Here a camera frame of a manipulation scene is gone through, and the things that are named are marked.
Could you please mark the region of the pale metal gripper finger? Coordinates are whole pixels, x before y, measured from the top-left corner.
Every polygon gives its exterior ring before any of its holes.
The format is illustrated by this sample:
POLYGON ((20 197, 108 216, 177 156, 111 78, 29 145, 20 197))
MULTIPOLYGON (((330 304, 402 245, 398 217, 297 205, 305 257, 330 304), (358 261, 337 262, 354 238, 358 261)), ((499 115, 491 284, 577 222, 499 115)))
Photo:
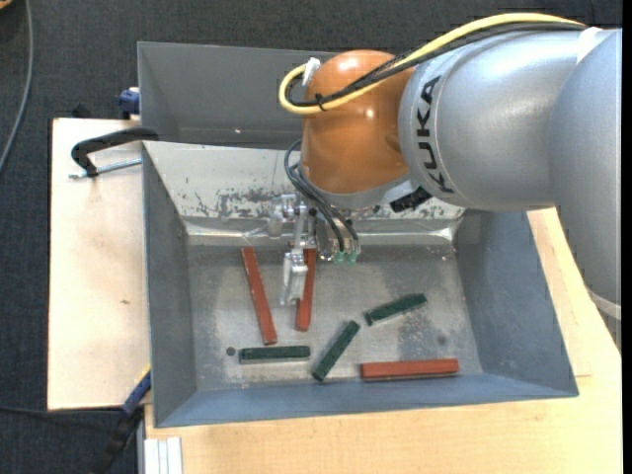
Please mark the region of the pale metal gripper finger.
POLYGON ((302 252, 290 253, 289 299, 300 300, 308 274, 308 266, 302 252))
POLYGON ((286 252, 283 257, 282 286, 278 299, 280 305, 287 305, 293 300, 293 267, 292 253, 286 252))

